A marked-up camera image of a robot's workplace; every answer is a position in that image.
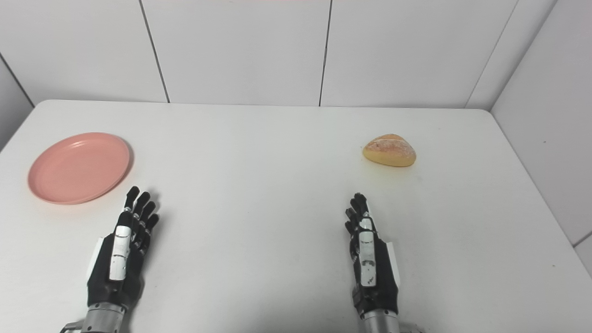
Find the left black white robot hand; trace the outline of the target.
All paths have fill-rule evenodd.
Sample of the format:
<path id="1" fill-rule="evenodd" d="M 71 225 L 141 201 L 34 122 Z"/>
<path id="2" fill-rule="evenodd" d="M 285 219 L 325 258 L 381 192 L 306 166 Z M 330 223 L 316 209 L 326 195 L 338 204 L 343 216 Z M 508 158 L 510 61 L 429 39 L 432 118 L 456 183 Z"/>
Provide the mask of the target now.
<path id="1" fill-rule="evenodd" d="M 142 292 L 142 266 L 160 217 L 150 192 L 131 187 L 113 232 L 103 238 L 87 279 L 87 305 L 110 303 L 125 309 Z"/>

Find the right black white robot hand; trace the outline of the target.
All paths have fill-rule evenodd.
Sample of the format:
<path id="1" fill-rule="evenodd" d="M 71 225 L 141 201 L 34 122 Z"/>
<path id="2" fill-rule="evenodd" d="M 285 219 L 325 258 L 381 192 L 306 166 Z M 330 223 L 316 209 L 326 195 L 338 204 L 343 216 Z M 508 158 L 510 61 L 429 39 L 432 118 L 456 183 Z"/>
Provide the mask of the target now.
<path id="1" fill-rule="evenodd" d="M 355 278 L 352 298 L 358 315 L 362 317 L 374 310 L 397 315 L 398 285 L 388 245 L 379 237 L 366 196 L 355 193 L 345 214 Z"/>

